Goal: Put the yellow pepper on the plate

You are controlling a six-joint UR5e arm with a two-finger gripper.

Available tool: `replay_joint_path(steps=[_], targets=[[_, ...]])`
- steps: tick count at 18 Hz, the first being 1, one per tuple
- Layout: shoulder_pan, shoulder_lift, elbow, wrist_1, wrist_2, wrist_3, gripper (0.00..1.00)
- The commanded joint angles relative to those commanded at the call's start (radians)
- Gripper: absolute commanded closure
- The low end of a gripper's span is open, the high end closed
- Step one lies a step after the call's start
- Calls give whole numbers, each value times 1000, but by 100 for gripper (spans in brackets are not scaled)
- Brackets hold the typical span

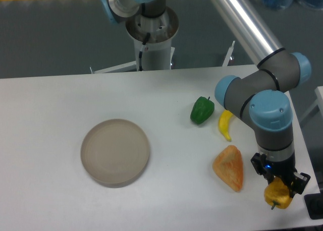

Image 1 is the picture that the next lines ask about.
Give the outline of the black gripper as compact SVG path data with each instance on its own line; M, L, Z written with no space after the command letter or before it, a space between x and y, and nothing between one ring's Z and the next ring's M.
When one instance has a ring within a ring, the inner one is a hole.
M306 173L297 173L295 168L295 154L283 161L269 161L265 154L255 153L251 158L252 166L259 176L263 176L268 183L271 183L274 177L279 177L285 185L290 185L290 197L296 194L301 195L311 176Z

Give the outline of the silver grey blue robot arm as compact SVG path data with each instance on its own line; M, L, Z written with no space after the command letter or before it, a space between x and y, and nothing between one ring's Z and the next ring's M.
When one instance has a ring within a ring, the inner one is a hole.
M135 44L138 71L168 70L171 48L161 48L178 31L178 18L166 0L100 0L109 20L125 22ZM285 93L311 75L307 57L289 53L248 0L210 0L242 44L257 71L245 78L226 76L216 85L217 102L251 127L258 152L251 162L269 183L280 178L294 197L310 176L295 167L292 111Z

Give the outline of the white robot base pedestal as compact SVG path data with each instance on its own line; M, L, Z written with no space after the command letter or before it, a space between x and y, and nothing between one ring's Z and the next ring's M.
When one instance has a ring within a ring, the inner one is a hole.
M134 42L137 71L171 69L172 39L178 28L178 17L169 7L156 18L138 15L126 22Z

